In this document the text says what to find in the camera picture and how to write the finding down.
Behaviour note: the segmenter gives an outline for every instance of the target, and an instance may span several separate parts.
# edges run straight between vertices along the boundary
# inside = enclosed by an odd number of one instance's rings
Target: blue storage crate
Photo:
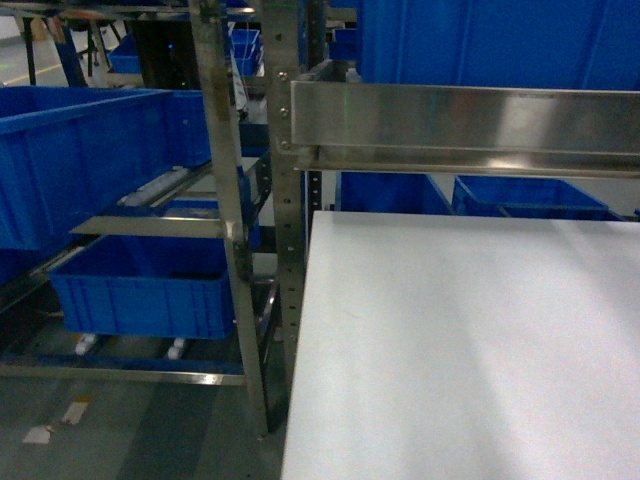
[[[240,75],[255,75],[260,57],[259,30],[233,30],[231,32],[233,56]]]
[[[638,90],[637,0],[361,0],[365,82]]]
[[[202,92],[176,90],[168,106],[171,149],[176,165],[194,167],[211,160]]]
[[[233,330],[219,239],[104,237],[49,276],[72,332],[216,339]]]
[[[355,43],[329,42],[329,58],[332,60],[352,61],[358,57]]]
[[[605,222],[626,222],[627,221],[627,219],[624,218],[622,215],[618,215],[617,213],[612,212],[611,210],[609,210],[605,214],[602,220],[604,220]]]
[[[337,211],[453,215],[429,175],[341,173],[336,193]]]
[[[0,89],[0,248],[38,250],[173,165],[171,92]]]
[[[136,42],[132,34],[125,36],[120,45],[107,55],[115,73],[141,73]]]
[[[168,101],[169,131],[175,165],[194,167],[211,160],[209,132],[200,90],[177,90]],[[266,125],[240,124],[243,157],[260,157],[268,150]]]
[[[606,220],[609,207],[564,180],[456,177],[453,208],[480,217]]]

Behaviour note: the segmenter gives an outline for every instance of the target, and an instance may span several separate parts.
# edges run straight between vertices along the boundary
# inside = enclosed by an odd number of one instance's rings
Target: metal shelf frame
[[[215,162],[192,172],[180,185],[161,192],[143,207],[116,206],[79,226],[75,232],[85,234],[154,235],[200,238],[222,238],[231,282],[237,324],[237,343],[242,362],[229,366],[215,362],[171,363],[149,359],[104,360],[98,357],[58,356],[35,358],[5,356],[0,359],[1,376],[52,376],[61,378],[93,378],[146,382],[191,383],[199,385],[244,386],[249,395],[253,427],[258,437],[269,431],[268,406],[264,373],[275,325],[279,320],[279,284],[272,281],[267,300],[256,307],[256,285],[253,256],[249,247],[249,229],[271,194],[271,166],[268,157],[259,160],[249,172],[253,212],[243,216],[237,167],[241,165],[240,131],[231,82],[230,58],[225,53],[227,15],[245,20],[258,18],[261,3],[251,1],[252,9],[226,11],[218,0],[190,0],[181,5],[154,7],[137,5],[99,5],[86,3],[4,2],[0,15],[24,17],[53,16],[89,20],[171,20],[190,21],[200,72],[205,115]],[[217,213],[171,210],[160,215],[161,206],[182,192],[204,173],[213,172],[216,179]],[[42,271],[32,272],[12,285],[8,295],[18,292],[24,297],[44,283]],[[14,299],[5,299],[13,303]]]
[[[347,63],[300,68],[297,8],[263,9],[289,381],[313,214],[304,172],[640,178],[640,92],[347,84]]]

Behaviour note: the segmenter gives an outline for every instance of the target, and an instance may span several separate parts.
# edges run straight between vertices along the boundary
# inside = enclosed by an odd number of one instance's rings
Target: white table surface
[[[640,224],[317,212],[282,478],[640,479]]]

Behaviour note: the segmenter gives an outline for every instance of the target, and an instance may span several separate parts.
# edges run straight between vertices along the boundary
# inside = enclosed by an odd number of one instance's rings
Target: concrete floor
[[[107,47],[115,46],[105,31]],[[74,40],[78,50],[86,47],[85,33]],[[34,46],[38,85],[66,86],[51,40]],[[81,63],[86,76],[86,60]],[[106,86],[102,66],[87,80]],[[22,43],[0,47],[0,82],[28,85]],[[271,257],[258,260],[261,273],[273,270]],[[283,369],[282,345],[276,344],[267,372],[274,433],[262,441],[252,433],[241,387],[2,378],[0,478],[277,479],[287,411]],[[80,423],[61,423],[80,396],[91,398]],[[23,443],[39,425],[52,427],[49,444]]]

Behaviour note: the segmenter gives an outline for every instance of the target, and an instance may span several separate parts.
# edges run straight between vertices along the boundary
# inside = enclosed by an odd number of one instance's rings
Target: rack leg
[[[301,72],[299,58],[299,2],[265,0],[262,31],[265,45],[265,75],[273,201],[278,251],[278,279],[282,299],[287,383],[293,371],[300,328],[305,273],[305,215],[302,176],[294,170],[298,150],[291,143],[291,80]]]
[[[240,131],[225,56],[226,16],[217,0],[189,0],[193,39],[211,142],[220,216],[226,225],[225,251],[240,339],[242,363],[256,434],[268,433],[267,401],[253,311],[253,259],[244,225],[238,186]]]
[[[313,68],[324,60],[326,22],[324,19],[324,2],[322,0],[307,1],[307,62]],[[311,236],[313,213],[322,210],[322,172],[311,171],[306,177],[307,199],[307,236]]]

